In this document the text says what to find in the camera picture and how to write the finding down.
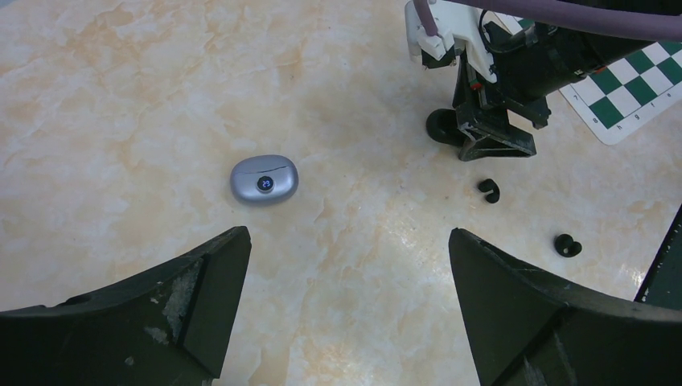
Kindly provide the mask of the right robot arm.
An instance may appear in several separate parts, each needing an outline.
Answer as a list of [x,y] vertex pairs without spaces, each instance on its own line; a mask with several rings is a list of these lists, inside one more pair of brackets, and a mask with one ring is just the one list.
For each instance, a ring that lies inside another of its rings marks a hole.
[[479,12],[474,30],[493,59],[486,73],[495,75],[497,81],[485,80],[474,69],[472,54],[463,52],[451,109],[432,112],[426,122],[427,134],[457,147],[464,162],[535,155],[533,136],[512,125],[509,113],[542,129],[551,115],[550,93],[650,46],[647,40],[597,35],[539,21],[511,34],[497,23],[486,22],[485,14]]

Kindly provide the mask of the purple earbud charging case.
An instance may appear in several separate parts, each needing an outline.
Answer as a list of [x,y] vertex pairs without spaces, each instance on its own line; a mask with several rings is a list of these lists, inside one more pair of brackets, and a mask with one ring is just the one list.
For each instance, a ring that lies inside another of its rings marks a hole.
[[249,205],[280,203],[298,189],[299,175],[294,163],[277,154],[258,155],[238,162],[229,184],[235,198]]

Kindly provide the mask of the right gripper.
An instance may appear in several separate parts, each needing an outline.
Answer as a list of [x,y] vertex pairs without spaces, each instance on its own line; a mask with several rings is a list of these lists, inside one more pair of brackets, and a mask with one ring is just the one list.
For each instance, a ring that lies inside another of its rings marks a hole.
[[496,84],[485,80],[470,64],[466,53],[459,56],[459,80],[453,108],[454,132],[462,139],[458,159],[470,162],[482,158],[530,158],[536,155],[531,133],[510,122],[515,113],[536,129],[548,125],[551,110],[541,97],[522,103],[506,96]]

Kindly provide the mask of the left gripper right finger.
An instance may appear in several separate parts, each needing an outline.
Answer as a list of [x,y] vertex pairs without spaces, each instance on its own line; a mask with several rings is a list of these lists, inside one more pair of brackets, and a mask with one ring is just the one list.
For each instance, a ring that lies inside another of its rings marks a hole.
[[680,384],[678,310],[578,285],[462,228],[449,254],[480,384]]

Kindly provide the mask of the black earbud charging case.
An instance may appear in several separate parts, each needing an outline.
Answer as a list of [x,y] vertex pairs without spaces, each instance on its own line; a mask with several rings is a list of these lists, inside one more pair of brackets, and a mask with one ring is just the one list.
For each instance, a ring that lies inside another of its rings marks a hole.
[[441,144],[462,147],[466,136],[458,130],[456,112],[453,109],[434,110],[426,119],[426,133]]

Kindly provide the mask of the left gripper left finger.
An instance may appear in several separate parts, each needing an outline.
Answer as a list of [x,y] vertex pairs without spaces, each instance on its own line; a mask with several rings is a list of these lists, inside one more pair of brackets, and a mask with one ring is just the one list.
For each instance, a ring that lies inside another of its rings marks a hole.
[[224,367],[252,250],[234,227],[57,306],[1,314],[4,385],[209,385]]

